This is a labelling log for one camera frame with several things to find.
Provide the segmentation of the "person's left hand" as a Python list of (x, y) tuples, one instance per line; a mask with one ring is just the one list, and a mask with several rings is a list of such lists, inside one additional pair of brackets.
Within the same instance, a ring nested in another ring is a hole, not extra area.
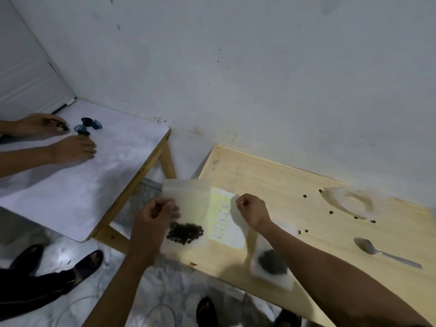
[(174, 220), (154, 220), (154, 199), (135, 216), (128, 255), (136, 259), (156, 257), (160, 253), (166, 231)]

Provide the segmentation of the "person's right hand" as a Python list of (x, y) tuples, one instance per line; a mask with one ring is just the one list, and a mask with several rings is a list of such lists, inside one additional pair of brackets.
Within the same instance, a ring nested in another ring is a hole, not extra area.
[(263, 234), (272, 224), (265, 202), (256, 197), (256, 208), (252, 215), (241, 215), (248, 226), (259, 234)]

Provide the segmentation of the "clear zip bag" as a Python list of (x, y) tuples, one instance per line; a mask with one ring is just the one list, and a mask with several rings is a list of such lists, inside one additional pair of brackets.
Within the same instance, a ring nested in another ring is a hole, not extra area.
[(180, 208), (180, 218), (173, 222), (200, 225), (204, 229), (204, 235), (185, 245), (169, 241), (165, 236), (161, 253), (175, 255), (183, 251), (204, 247), (207, 243), (208, 222), (206, 217), (210, 205), (211, 182), (209, 180), (166, 179), (162, 185), (162, 196), (175, 199)]

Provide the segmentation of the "another person's forearm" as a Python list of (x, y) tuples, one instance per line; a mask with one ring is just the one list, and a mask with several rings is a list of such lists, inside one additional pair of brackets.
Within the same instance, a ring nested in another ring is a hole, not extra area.
[(0, 152), (0, 179), (40, 166), (53, 164), (54, 161), (54, 154), (49, 147)]
[(20, 121), (0, 120), (0, 137), (1, 136), (20, 136)]

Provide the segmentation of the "person's right forearm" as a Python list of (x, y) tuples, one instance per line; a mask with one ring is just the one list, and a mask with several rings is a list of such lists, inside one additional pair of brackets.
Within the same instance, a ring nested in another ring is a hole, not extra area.
[(433, 327), (362, 270), (290, 235), (268, 218), (246, 218), (336, 327)]

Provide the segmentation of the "person's left forearm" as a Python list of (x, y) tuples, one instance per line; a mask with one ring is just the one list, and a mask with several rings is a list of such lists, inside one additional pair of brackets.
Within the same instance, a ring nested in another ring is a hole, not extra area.
[(125, 327), (145, 270), (159, 249), (129, 252), (82, 327)]

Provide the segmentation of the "white yellow paper sheet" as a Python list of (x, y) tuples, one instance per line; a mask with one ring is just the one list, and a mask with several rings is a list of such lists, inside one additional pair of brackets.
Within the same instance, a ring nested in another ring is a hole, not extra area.
[(248, 225), (236, 206), (237, 198), (237, 194), (211, 188), (207, 234), (211, 241), (242, 250), (246, 249)]

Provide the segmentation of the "pile of coffee beans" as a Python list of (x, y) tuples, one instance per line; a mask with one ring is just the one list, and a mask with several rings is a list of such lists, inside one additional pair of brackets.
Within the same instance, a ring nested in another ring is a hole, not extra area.
[(173, 222), (170, 225), (166, 239), (178, 244), (189, 244), (195, 240), (198, 240), (204, 235), (204, 229), (200, 225), (185, 223), (180, 224)]

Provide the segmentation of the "small clear bean bag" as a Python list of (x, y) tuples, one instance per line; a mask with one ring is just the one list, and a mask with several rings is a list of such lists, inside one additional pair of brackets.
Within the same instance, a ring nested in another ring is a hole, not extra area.
[(250, 274), (256, 279), (263, 280), (284, 290), (292, 291), (294, 282), (293, 275), (289, 268), (287, 274), (285, 275), (270, 275), (260, 267), (257, 259), (264, 251), (269, 249), (273, 249), (270, 243), (263, 236), (258, 235), (255, 243), (254, 252), (250, 260)]

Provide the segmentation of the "dark ground coffee heap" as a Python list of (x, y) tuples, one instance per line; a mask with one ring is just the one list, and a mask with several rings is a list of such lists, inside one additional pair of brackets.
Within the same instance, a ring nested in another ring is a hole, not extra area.
[(264, 251), (257, 261), (260, 267), (270, 275), (285, 275), (288, 272), (284, 260), (273, 249)]

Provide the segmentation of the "white table with wooden legs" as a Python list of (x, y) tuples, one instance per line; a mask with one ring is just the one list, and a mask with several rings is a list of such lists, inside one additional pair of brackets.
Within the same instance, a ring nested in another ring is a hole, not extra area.
[(129, 239), (110, 223), (158, 160), (164, 175), (176, 178), (168, 145), (171, 129), (83, 100), (57, 114), (72, 127), (83, 117), (102, 124), (102, 129), (90, 128), (95, 157), (0, 179), (0, 213), (21, 216), (77, 242), (93, 238), (127, 253)]

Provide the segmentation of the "scattered coffee beans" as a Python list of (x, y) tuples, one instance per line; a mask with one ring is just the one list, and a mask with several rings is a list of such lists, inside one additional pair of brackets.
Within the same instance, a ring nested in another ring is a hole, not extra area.
[(371, 224), (376, 224), (378, 222), (378, 221), (369, 221), (369, 220), (365, 220), (365, 219), (358, 219), (350, 214), (347, 214), (347, 213), (341, 211), (340, 209), (333, 207), (332, 205), (327, 203), (324, 200), (324, 198), (322, 198), (322, 196), (320, 194), (321, 190), (324, 188), (319, 188), (317, 191), (315, 191), (313, 193), (303, 193), (303, 194), (301, 194), (301, 197), (302, 197), (303, 201), (308, 204), (308, 206), (310, 206), (311, 208), (322, 208), (323, 214), (326, 214), (329, 216), (337, 214), (339, 216), (345, 215), (345, 216), (347, 216), (347, 218), (352, 218), (354, 220), (359, 220), (359, 221), (365, 221), (365, 222), (368, 222)]

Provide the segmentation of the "person's black shoe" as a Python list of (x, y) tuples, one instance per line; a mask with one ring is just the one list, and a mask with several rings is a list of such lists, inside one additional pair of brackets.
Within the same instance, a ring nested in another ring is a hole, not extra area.
[(9, 266), (8, 270), (20, 275), (35, 276), (43, 256), (45, 247), (34, 244), (25, 249)]
[(301, 327), (301, 326), (302, 326), (301, 316), (291, 311), (288, 311), (286, 309), (282, 309), (271, 327)]
[(198, 327), (219, 327), (215, 306), (209, 297), (204, 297), (196, 309)]
[(81, 282), (95, 273), (104, 261), (104, 253), (98, 249), (84, 257), (72, 269), (73, 282), (72, 286), (78, 286)]

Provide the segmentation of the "empty clear plastic bag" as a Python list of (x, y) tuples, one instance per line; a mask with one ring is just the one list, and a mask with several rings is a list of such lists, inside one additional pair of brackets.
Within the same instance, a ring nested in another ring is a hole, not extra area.
[(372, 187), (325, 187), (320, 194), (333, 207), (358, 219), (377, 221), (389, 211), (389, 198)]

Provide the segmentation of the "person's black left shoe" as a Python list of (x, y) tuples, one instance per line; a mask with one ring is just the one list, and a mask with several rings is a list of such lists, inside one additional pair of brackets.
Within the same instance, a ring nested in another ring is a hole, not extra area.
[(215, 306), (209, 297), (204, 297), (196, 309), (198, 327), (219, 327)]

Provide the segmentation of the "person's black right shoe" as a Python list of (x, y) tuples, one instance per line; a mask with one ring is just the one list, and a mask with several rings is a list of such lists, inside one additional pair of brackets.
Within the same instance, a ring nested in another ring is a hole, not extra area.
[(282, 309), (271, 327), (301, 327), (301, 326), (302, 326), (301, 316), (291, 311), (288, 311), (286, 309)]

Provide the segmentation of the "metal spoon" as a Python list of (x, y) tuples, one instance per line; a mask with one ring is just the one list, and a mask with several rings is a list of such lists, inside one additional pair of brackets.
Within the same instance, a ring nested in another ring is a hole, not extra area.
[(395, 255), (391, 255), (389, 253), (385, 253), (383, 251), (379, 251), (377, 250), (373, 244), (364, 238), (354, 238), (354, 243), (357, 245), (357, 247), (359, 247), (363, 252), (370, 254), (370, 255), (376, 255), (376, 254), (380, 254), (382, 256), (394, 259), (395, 261), (398, 261), (400, 263), (404, 263), (406, 265), (409, 265), (411, 267), (417, 268), (417, 269), (423, 269), (421, 264), (418, 264), (416, 262), (413, 262), (411, 260), (405, 259), (405, 258), (401, 258)]

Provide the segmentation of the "white door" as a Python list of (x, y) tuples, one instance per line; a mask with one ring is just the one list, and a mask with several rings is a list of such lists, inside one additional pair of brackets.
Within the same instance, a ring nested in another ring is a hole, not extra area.
[(0, 0), (0, 120), (53, 113), (75, 95), (9, 0)]

